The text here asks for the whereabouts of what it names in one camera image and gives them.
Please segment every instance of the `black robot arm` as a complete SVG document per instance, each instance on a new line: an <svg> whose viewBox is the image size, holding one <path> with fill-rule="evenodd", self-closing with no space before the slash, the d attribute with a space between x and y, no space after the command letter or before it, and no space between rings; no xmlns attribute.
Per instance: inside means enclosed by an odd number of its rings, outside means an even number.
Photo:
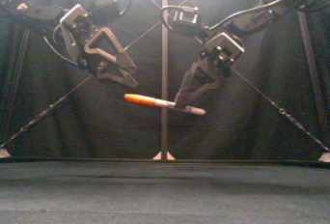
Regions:
<svg viewBox="0 0 330 224"><path fill-rule="evenodd" d="M116 0L92 0L88 10L81 5L65 10L43 6L29 0L0 0L3 12L13 21L45 38L61 41L69 60L101 81L116 81L129 87L137 85L131 74L136 66L120 42L103 23L127 13Z"/></svg>
<svg viewBox="0 0 330 224"><path fill-rule="evenodd" d="M243 53L243 41L268 24L294 10L303 10L307 0L260 0L258 7L238 12L212 27L202 24L198 8L163 7L164 26L179 36L196 37L202 41L198 61L184 74L175 107L184 108L208 91L218 88L219 80L231 74L231 65ZM165 12L174 12L171 24Z"/></svg>

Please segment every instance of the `black backdrop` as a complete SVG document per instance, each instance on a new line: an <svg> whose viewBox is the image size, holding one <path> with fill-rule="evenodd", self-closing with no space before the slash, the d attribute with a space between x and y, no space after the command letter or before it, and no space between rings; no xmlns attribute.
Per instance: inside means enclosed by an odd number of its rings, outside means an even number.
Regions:
<svg viewBox="0 0 330 224"><path fill-rule="evenodd" d="M39 0L71 8L89 0ZM199 7L203 23L214 25L230 14L251 8L259 0L168 0L170 5ZM120 19L109 24L137 65L133 89L100 83L95 77L75 91L52 113L12 141L15 156L152 158L161 149L161 110L125 102L125 93L161 97L163 48L161 0L132 0ZM308 15L323 100L328 85L328 9ZM1 17L1 140L56 102L89 76L67 64L31 33L17 71L21 28ZM168 34L168 100L174 100L183 74L198 58L195 39ZM314 136L322 139L310 71L298 15L288 14L244 45L236 71L284 108ZM310 137L278 114L278 110L234 73L196 106L203 117L168 111L167 147L178 159L318 159L320 149Z"/></svg>

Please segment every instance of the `orange marker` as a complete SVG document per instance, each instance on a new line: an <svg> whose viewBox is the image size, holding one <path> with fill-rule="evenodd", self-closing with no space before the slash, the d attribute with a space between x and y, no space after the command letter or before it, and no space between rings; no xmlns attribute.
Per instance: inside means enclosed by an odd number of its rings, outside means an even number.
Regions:
<svg viewBox="0 0 330 224"><path fill-rule="evenodd" d="M199 109L196 107L192 106L186 106L183 109L175 108L175 103L157 99L157 98L151 98L151 97L144 97L140 95L131 95L131 94L125 94L124 98L127 101L137 103L137 104L145 104L145 105L152 105L152 106L157 106L157 107L165 107L168 109L172 109L175 111L180 111L180 112L186 112L186 113L191 113L195 115L204 115L204 110Z"/></svg>

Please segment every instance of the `metal rod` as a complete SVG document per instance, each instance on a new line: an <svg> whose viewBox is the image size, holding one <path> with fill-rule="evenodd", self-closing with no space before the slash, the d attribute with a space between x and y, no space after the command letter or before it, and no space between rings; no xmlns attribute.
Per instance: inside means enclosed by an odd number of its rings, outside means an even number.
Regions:
<svg viewBox="0 0 330 224"><path fill-rule="evenodd" d="M323 102L322 93L320 93L320 84L319 84L318 75L316 75L316 66L315 66L315 59L314 59L314 53L312 53L312 47L311 47L311 35L308 31L306 14L298 12L298 19L299 19L302 39L303 39L303 44L304 44L306 58L307 58L307 64L308 64L308 70L310 70L311 88L312 88L312 94L314 94L314 104L315 104L315 109L316 109L318 125L320 129L322 140L328 143L330 142L330 130L328 130L330 123L326 119L326 108L324 108L324 102Z"/></svg>
<svg viewBox="0 0 330 224"><path fill-rule="evenodd" d="M163 7L167 6L167 0L163 0ZM163 67L161 67L161 99L167 100L167 73L168 73L168 34L163 26ZM167 160L167 108L161 108L161 160Z"/></svg>

